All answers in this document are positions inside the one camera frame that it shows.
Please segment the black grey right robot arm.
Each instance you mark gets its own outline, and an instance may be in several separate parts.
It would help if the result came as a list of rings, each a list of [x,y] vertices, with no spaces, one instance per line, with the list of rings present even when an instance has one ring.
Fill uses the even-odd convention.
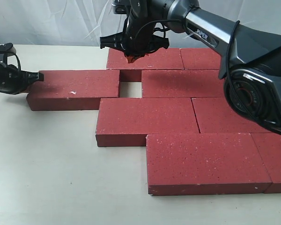
[[[203,10],[196,0],[115,0],[112,7],[126,19],[120,33],[100,37],[101,48],[133,63],[169,47],[155,32],[186,33],[220,55],[218,78],[232,110],[281,135],[281,35]]]

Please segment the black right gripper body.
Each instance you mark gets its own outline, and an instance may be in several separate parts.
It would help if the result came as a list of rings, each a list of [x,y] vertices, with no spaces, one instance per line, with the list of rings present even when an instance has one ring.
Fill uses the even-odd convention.
[[[152,54],[170,46],[163,20],[126,18],[121,32],[100,37],[100,48],[110,48],[127,56]]]

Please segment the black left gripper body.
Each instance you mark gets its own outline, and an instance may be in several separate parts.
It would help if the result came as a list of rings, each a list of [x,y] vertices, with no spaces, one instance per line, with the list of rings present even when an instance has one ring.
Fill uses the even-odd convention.
[[[41,72],[23,71],[14,65],[0,62],[0,93],[17,95],[35,82],[43,82]]]

